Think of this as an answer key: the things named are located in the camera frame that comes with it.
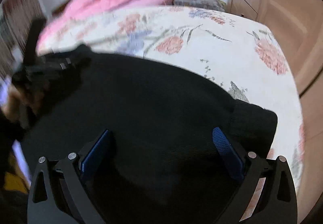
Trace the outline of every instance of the black metal bracket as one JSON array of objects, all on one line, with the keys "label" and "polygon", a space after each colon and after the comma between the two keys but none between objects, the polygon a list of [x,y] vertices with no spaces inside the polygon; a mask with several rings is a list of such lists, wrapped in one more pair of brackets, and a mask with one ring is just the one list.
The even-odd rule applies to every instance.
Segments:
[{"label": "black metal bracket", "polygon": [[[243,180],[232,200],[213,224],[238,224],[254,194],[260,178],[266,178],[254,213],[241,224],[296,224],[297,203],[286,158],[264,159],[254,152],[237,153],[244,162]],[[60,161],[39,159],[28,199],[28,224],[104,224],[101,214],[88,197],[84,181],[90,179],[105,154],[112,159],[115,142],[105,130],[79,153]]]}]

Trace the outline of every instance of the cabinet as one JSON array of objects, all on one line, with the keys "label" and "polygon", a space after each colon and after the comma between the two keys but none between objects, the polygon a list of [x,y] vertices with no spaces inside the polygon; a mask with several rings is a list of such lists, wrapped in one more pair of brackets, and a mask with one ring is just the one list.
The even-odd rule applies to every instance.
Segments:
[{"label": "cabinet", "polygon": [[229,12],[269,27],[301,94],[323,65],[322,0],[232,0]]}]

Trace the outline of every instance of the yellow object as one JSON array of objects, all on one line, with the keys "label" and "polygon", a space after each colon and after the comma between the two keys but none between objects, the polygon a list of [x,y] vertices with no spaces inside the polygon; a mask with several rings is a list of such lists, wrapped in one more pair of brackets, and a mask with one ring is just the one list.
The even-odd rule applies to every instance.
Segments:
[{"label": "yellow object", "polygon": [[22,174],[13,154],[10,154],[8,164],[10,172],[5,173],[3,188],[8,191],[16,190],[27,194],[29,189],[28,182]]}]

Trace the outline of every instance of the wooden wardrobe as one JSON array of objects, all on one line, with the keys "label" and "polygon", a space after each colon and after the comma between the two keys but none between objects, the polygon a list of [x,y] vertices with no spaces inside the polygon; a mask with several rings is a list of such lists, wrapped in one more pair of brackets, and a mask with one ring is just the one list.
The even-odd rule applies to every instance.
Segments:
[{"label": "wooden wardrobe", "polygon": [[323,192],[323,1],[229,0],[227,12],[268,26],[292,70],[305,128],[300,222]]}]

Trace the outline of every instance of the curtain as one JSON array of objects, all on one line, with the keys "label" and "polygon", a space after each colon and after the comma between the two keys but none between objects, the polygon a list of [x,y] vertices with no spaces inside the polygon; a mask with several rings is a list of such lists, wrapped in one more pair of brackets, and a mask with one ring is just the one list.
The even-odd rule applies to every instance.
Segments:
[{"label": "curtain", "polygon": [[25,52],[32,19],[44,17],[38,0],[6,0],[3,5],[4,18],[0,19],[0,77],[10,75],[14,46]]}]

